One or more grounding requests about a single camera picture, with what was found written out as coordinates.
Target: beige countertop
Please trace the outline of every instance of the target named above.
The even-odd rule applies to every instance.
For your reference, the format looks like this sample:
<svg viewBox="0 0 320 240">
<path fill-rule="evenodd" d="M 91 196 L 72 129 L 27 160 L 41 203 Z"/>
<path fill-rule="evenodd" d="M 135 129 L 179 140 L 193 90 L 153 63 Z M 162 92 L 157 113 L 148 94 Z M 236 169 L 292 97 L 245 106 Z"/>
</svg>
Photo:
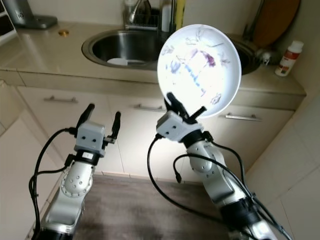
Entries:
<svg viewBox="0 0 320 240">
<path fill-rule="evenodd" d="M 115 25 L 59 22 L 49 30 L 19 29 L 18 37 L 0 46 L 0 70 L 157 84 L 156 71 L 107 67 L 91 62 L 82 54 L 81 47 L 85 40 L 120 28 Z M 69 30 L 69 36 L 59 36 L 60 29 Z M 261 66 L 244 75 L 239 90 L 306 95 L 295 79 L 275 75 L 274 68 Z"/>
</svg>

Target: kitchen sink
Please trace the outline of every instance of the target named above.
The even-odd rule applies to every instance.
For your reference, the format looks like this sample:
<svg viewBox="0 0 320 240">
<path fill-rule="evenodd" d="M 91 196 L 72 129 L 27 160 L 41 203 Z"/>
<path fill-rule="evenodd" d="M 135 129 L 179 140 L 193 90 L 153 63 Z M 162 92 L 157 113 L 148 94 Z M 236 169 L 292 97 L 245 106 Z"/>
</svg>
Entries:
<svg viewBox="0 0 320 240">
<path fill-rule="evenodd" d="M 242 75 L 259 67 L 255 51 L 244 43 L 232 41 L 241 61 Z M 157 70 L 157 60 L 163 46 L 153 31 L 113 30 L 95 35 L 84 42 L 82 52 L 94 63 L 140 70 Z"/>
</svg>

